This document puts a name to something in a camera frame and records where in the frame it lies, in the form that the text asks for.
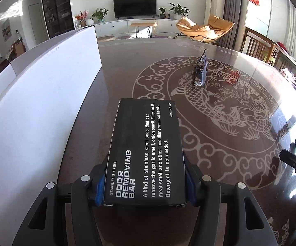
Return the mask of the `black odor removing bar box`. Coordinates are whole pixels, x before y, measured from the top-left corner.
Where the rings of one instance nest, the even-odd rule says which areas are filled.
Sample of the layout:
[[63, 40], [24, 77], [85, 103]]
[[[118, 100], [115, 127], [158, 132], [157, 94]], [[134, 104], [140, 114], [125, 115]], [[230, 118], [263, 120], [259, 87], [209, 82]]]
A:
[[175, 103], [122, 98], [114, 122], [104, 205], [186, 203], [185, 162]]

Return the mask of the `purple tinted glasses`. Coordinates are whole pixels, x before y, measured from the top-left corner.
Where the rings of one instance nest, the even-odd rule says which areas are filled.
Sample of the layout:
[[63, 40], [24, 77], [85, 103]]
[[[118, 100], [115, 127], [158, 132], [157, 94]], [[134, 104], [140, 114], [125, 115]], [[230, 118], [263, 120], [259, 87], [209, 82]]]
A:
[[202, 87], [205, 84], [207, 77], [207, 58], [206, 49], [204, 49], [203, 54], [198, 59], [196, 65], [193, 69], [193, 85], [196, 87]]

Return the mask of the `red black cloth pouch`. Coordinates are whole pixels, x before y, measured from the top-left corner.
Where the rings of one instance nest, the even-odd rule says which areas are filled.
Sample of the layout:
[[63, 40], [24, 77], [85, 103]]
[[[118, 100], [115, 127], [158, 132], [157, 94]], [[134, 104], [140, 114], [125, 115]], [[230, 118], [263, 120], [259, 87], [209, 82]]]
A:
[[226, 77], [226, 81], [230, 84], [235, 84], [240, 79], [240, 73], [238, 71], [227, 71], [227, 73], [229, 75]]

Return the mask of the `white cardboard storage box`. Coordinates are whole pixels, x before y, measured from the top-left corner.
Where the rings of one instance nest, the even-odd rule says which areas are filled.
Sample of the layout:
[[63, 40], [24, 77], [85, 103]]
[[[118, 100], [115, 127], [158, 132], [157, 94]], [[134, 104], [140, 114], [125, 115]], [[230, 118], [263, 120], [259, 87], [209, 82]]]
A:
[[56, 182], [101, 57], [94, 27], [45, 41], [0, 74], [0, 245], [11, 245], [47, 183]]

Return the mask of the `wooden dining chair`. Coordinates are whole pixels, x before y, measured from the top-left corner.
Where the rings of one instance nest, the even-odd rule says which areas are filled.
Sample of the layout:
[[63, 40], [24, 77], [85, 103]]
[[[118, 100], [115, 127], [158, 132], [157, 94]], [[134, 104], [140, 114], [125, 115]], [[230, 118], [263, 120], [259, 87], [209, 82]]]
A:
[[240, 52], [276, 66], [280, 57], [279, 47], [271, 39], [246, 27]]

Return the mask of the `orange lounge chair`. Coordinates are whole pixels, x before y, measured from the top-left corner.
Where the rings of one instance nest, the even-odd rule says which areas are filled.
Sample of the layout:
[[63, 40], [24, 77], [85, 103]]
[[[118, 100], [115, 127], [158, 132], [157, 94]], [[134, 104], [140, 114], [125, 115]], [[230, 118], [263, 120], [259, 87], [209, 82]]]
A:
[[233, 22], [210, 15], [205, 25], [199, 25], [187, 17], [182, 17], [176, 27], [183, 34], [194, 41], [213, 42], [226, 35], [234, 26]]

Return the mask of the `distant dining table set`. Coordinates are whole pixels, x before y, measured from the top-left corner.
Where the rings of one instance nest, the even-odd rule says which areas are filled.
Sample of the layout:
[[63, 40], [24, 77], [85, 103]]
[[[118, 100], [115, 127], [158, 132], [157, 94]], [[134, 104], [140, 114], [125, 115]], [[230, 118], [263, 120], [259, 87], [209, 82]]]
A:
[[18, 39], [16, 42], [12, 44], [12, 49], [9, 53], [8, 60], [11, 62], [16, 59], [20, 55], [26, 52], [25, 44], [23, 43], [23, 39]]

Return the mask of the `white low tv cabinet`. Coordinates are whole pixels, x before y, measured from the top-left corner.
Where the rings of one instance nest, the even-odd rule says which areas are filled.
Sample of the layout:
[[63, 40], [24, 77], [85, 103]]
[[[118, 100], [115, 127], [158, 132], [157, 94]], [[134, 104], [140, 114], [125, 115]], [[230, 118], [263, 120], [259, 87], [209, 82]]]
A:
[[122, 19], [94, 24], [97, 37], [128, 36], [130, 38], [149, 38], [178, 34], [177, 20], [173, 19]]

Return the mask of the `grey curtain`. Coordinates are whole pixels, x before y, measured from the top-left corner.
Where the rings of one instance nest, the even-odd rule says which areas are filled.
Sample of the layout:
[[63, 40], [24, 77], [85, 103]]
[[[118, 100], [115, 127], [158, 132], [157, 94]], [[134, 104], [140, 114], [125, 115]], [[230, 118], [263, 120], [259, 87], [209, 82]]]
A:
[[240, 51], [245, 33], [248, 0], [225, 0], [223, 19], [234, 23], [226, 35], [220, 39], [220, 45], [225, 48]]

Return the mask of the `red flower vase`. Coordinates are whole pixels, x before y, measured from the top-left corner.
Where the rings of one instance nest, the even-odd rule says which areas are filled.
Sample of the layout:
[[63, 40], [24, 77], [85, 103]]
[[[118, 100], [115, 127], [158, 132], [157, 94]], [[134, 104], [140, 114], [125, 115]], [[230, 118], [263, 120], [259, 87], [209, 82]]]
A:
[[86, 26], [87, 15], [88, 15], [88, 10], [85, 10], [83, 12], [80, 11], [79, 14], [76, 14], [75, 15], [75, 18], [79, 22], [79, 24], [81, 25], [81, 27], [85, 27]]

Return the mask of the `green potted plant left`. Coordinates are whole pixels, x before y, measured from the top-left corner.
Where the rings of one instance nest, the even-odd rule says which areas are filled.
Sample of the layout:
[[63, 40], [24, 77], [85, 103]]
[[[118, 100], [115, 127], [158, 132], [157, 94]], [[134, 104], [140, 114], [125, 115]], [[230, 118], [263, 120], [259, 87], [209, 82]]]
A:
[[108, 15], [108, 9], [97, 8], [91, 15], [91, 19], [96, 18], [99, 23], [104, 22], [105, 17]]

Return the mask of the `green potted plant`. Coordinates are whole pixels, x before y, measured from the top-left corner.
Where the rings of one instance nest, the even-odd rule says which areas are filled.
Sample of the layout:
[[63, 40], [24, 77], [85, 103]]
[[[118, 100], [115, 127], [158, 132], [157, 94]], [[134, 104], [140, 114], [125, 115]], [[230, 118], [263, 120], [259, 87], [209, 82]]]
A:
[[97, 8], [91, 15], [91, 19], [96, 18], [99, 23], [104, 22], [105, 17], [108, 15], [108, 9]]
[[187, 7], [182, 7], [180, 4], [170, 3], [169, 11], [173, 13], [175, 20], [180, 20], [182, 17], [187, 17], [190, 10]]

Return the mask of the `small dark potted plant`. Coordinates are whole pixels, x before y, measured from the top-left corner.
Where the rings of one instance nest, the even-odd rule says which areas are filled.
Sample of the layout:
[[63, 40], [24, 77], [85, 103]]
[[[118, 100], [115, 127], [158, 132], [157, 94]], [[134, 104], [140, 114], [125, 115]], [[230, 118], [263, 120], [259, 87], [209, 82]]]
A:
[[159, 7], [159, 11], [160, 11], [160, 19], [165, 19], [166, 8], [165, 7]]

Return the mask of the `green potted plant right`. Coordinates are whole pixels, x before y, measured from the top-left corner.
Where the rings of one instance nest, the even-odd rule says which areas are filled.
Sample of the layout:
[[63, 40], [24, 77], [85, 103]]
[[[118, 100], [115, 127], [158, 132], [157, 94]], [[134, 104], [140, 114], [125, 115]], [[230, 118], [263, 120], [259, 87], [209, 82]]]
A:
[[180, 4], [170, 3], [169, 11], [173, 13], [175, 20], [180, 20], [182, 17], [187, 17], [190, 10], [187, 7], [182, 7]]

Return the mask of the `black flat screen television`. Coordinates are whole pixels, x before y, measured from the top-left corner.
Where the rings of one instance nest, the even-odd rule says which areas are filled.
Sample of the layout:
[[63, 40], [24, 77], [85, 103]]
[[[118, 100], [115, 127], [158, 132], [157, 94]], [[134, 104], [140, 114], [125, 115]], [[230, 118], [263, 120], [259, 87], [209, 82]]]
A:
[[113, 0], [113, 6], [116, 18], [157, 14], [157, 0]]

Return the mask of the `dark glass display cabinet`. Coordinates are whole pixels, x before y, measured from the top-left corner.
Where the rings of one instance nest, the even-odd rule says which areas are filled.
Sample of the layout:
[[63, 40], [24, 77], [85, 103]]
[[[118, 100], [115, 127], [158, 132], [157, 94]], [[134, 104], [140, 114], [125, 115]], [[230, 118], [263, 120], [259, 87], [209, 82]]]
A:
[[49, 38], [74, 30], [70, 0], [42, 0]]

